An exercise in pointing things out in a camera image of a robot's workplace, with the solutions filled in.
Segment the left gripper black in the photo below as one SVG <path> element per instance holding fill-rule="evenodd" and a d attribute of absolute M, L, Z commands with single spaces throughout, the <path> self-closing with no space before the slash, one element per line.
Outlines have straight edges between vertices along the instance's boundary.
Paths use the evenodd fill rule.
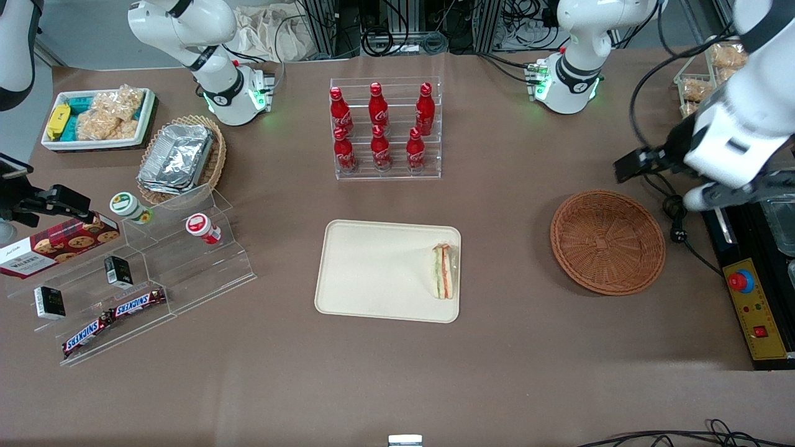
<path fill-rule="evenodd" d="M 696 117 L 684 118 L 668 133 L 664 144 L 638 148 L 619 158 L 614 162 L 616 182 L 622 184 L 636 176 L 665 171 L 699 178 L 701 175 L 684 162 L 685 155 L 692 149 L 695 124 Z"/>

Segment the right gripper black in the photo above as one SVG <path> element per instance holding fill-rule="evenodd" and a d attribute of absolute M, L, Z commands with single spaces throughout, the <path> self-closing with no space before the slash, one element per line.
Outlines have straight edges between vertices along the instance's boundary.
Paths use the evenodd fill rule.
<path fill-rule="evenodd" d="M 94 222 L 90 210 L 91 199 L 66 186 L 52 186 L 44 190 L 32 187 L 27 176 L 31 165 L 12 156 L 1 156 L 1 217 L 6 222 L 37 226 L 40 215 L 61 215 Z"/>

